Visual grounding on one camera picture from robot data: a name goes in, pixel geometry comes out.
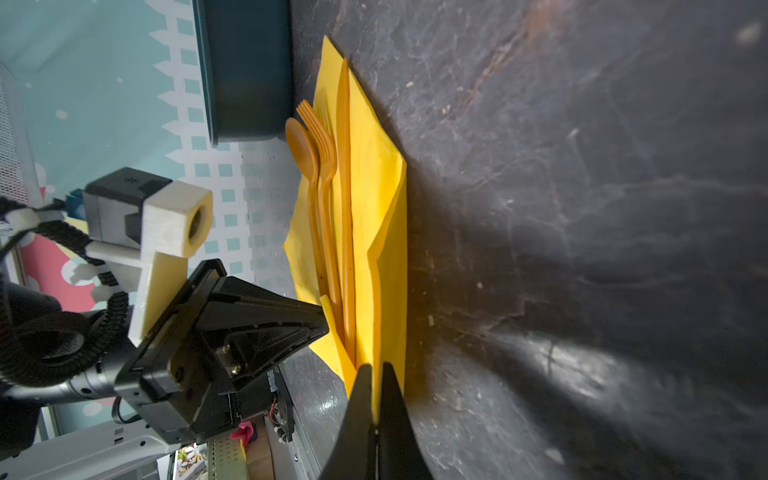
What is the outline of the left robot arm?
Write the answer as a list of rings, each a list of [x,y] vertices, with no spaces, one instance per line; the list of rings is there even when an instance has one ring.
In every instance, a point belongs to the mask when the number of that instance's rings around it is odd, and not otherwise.
[[[93,315],[1,289],[1,381],[15,408],[53,404],[66,391],[128,403],[161,439],[186,444],[233,428],[253,386],[328,330],[319,306],[228,276],[218,260],[189,258],[212,224],[208,190],[172,182],[154,193],[86,191],[96,213],[87,231],[67,224],[61,203],[30,208],[10,199],[1,216],[17,237],[35,233],[92,268],[107,307]]]

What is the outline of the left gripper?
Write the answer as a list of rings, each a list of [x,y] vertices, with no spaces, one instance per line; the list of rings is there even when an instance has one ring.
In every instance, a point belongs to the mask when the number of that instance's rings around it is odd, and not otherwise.
[[[202,262],[115,380],[169,444],[201,443],[271,407],[265,374],[329,332],[323,309]]]

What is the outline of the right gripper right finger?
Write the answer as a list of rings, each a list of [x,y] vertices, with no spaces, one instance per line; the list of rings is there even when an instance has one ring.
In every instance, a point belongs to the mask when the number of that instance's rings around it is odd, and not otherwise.
[[[385,362],[382,370],[378,425],[379,479],[433,479],[412,428],[396,372]]]

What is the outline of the orange plastic knife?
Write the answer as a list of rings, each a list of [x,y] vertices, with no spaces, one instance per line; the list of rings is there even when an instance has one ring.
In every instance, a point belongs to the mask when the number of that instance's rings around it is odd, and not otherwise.
[[[356,363],[356,294],[351,193],[351,133],[349,63],[342,59],[336,105],[336,144],[341,192],[341,280],[344,315],[344,344],[350,360]]]

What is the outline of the dark teal plastic tub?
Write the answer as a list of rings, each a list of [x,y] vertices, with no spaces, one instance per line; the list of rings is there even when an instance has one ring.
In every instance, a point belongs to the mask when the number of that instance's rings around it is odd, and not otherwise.
[[[281,136],[293,106],[290,3],[192,6],[211,145]]]

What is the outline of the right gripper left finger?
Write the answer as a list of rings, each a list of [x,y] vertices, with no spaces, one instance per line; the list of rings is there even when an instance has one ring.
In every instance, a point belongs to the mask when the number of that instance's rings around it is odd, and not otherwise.
[[[320,479],[376,477],[376,436],[372,412],[372,367],[359,368],[337,441]]]

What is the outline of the yellow paper napkin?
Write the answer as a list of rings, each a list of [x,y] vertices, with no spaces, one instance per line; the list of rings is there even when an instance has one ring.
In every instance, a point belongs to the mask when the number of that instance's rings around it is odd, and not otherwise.
[[[308,101],[336,144],[338,80],[345,58],[329,38],[322,44],[314,98]],[[291,154],[302,179],[289,232],[283,244],[299,300],[323,309],[329,333],[310,348],[350,390],[357,371],[373,369],[373,415],[380,415],[383,364],[405,383],[407,337],[407,164],[385,133],[349,63],[351,193],[356,298],[356,363],[349,358],[334,323],[324,286],[322,253],[310,197],[317,160],[308,129],[299,117],[285,124]],[[341,278],[341,192],[339,170],[332,180],[332,223]]]

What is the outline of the orange plastic fork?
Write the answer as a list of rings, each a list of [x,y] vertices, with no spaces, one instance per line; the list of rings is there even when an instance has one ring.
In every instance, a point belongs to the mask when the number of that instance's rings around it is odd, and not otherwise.
[[[319,114],[310,103],[303,100],[297,107],[299,117],[308,129],[312,141],[313,152],[317,160],[314,162],[315,181],[310,191],[314,199],[314,218],[319,235],[320,252],[322,253],[322,269],[324,286],[321,291],[331,301],[334,323],[337,330],[344,333],[344,316],[342,285],[339,272],[339,261],[335,243],[335,232],[332,223],[332,180],[334,179],[338,161],[336,147],[330,131],[322,123]]]

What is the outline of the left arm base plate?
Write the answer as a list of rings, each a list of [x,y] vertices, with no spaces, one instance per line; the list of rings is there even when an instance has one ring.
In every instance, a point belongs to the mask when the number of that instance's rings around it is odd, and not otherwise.
[[[294,406],[285,378],[278,366],[267,373],[273,402],[268,418],[281,443],[291,443],[295,430]]]

